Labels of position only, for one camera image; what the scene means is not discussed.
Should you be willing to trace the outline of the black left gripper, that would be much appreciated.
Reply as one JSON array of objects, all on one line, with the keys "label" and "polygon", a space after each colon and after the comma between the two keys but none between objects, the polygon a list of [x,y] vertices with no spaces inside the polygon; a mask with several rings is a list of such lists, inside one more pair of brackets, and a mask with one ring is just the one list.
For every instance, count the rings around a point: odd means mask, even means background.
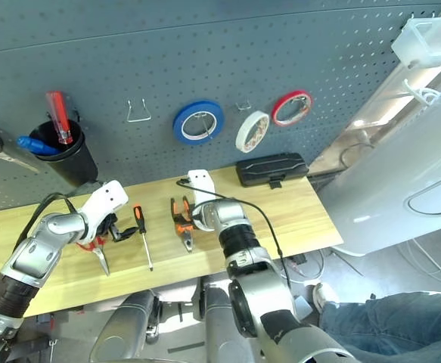
[{"label": "black left gripper", "polygon": [[130,227],[120,232],[115,223],[118,218],[115,213],[108,214],[99,225],[99,235],[104,237],[107,234],[113,239],[113,242],[120,242],[129,239],[137,230],[137,227]]}]

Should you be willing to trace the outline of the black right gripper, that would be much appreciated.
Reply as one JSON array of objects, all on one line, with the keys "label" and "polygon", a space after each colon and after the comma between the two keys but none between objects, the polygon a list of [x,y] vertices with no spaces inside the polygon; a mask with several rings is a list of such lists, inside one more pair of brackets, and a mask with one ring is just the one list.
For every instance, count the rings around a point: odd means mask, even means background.
[{"label": "black right gripper", "polygon": [[191,216],[190,204],[183,203],[183,212],[182,214],[174,214],[172,219],[177,226],[188,225],[190,227],[194,227],[194,221]]}]

